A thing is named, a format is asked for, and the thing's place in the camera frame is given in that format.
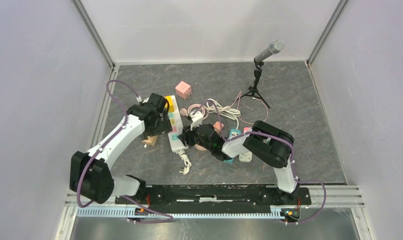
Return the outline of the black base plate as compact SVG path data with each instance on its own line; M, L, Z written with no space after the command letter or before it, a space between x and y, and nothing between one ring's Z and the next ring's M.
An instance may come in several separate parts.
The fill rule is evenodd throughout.
M310 205L307 187L292 197L267 184L146 185L132 197L165 214L256 214L270 207Z

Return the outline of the grey microphone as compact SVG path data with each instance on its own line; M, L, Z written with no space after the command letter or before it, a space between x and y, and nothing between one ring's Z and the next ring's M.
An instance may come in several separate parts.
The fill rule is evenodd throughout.
M267 48L265 48L261 53L259 53L255 58L255 63L260 63L271 57L272 55L279 54L284 49L284 41L283 40L273 40Z

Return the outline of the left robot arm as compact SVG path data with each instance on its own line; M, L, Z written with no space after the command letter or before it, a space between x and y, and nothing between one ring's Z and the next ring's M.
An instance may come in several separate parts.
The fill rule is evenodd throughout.
M147 197L143 180L131 175L113 177L111 168L134 140L170 133L172 110L173 103L156 93L129 107L119 124L101 142L72 155L70 190L98 204L119 196L127 196L135 204L142 203Z

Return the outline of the white plug adapter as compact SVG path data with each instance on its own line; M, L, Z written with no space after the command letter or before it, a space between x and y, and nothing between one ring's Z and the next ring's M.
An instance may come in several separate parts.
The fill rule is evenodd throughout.
M249 163L252 161L252 159L253 159L253 154L250 151L244 152L244 153L241 153L238 155L238 160L243 163Z

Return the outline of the round pink socket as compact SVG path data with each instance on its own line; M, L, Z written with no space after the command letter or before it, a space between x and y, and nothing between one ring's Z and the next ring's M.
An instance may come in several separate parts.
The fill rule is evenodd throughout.
M203 146L199 145L199 144L195 144L194 147L199 150L199 151L207 151L206 148L204 148Z

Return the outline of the teal power strip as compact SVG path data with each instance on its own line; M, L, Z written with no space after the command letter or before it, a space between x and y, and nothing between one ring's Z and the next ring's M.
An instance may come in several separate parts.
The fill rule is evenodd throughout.
M238 129L236 129L236 128L232 128L232 129L230 130L230 132L229 132L228 138L231 139L231 138L233 138L233 137L236 137L236 136L239 135L239 134L241 134L241 131L240 131L240 130L238 130ZM227 163L227 164L232 164L233 161L234 161L234 158L231 158L231 159L225 160L224 162Z

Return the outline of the black tripod stand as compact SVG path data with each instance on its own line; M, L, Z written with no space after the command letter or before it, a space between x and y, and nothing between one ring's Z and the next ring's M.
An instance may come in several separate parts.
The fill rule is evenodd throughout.
M248 92L246 92L245 94L242 94L241 96L239 96L237 99L240 100L243 97L250 97L252 99L256 99L256 100L260 100L263 104L265 104L265 106L270 109L270 105L266 102L266 100L262 97L262 95L259 92L258 89L258 84L260 81L260 78L262 76L262 67L265 63L263 61L257 62L254 61L254 65L255 65L255 70L253 71L253 75L255 77L254 81L253 81L253 85L250 85L248 87Z

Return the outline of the yellow cube plug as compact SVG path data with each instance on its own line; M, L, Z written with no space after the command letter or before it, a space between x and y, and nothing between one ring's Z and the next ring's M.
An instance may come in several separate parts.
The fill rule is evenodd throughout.
M166 98L166 100L167 100L167 103L166 103L166 105L165 105L167 112L168 112L168 113L173 113L173 112L175 111L175 108L174 108L174 102L173 102L172 96L171 96L171 95L168 95L168 96L166 96L165 98Z

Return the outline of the white power strip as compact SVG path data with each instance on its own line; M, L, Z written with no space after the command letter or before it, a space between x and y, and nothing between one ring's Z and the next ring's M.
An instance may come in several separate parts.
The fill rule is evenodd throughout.
M180 109L176 101L176 96L171 95L174 104L174 112L168 112L168 119L170 121L172 131L168 133L168 139L171 151L177 153L181 150L188 149L188 146L184 146L183 143L178 139L178 135L182 133L183 121L180 114Z

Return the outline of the pink cube plug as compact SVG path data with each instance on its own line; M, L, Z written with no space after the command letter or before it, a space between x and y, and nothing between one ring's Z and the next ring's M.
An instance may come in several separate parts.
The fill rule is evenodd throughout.
M180 98L185 100L192 94L192 87L188 83L181 81L176 85L175 92Z

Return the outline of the orange cube plug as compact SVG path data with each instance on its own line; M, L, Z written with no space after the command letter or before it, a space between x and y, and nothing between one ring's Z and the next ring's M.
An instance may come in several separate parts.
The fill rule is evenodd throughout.
M144 139L141 141L141 143L143 144L143 146L146 148L147 146L153 147L156 145L158 136L148 136L147 139Z

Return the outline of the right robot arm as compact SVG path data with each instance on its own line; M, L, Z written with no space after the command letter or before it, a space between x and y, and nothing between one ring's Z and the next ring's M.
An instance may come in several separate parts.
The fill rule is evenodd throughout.
M186 146L199 145L219 161L230 160L251 152L273 167L277 178L278 198L284 204L293 203L299 196L298 182L291 162L294 157L294 138L289 133L264 121L257 120L249 131L224 138L210 123L185 126L178 139Z

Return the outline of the small pink plug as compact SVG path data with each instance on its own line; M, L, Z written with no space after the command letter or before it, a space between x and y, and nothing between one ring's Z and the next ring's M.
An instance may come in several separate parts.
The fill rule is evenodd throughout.
M217 122L214 123L213 128L217 133L221 133L223 128L224 128L224 124L219 122L219 121L217 121Z

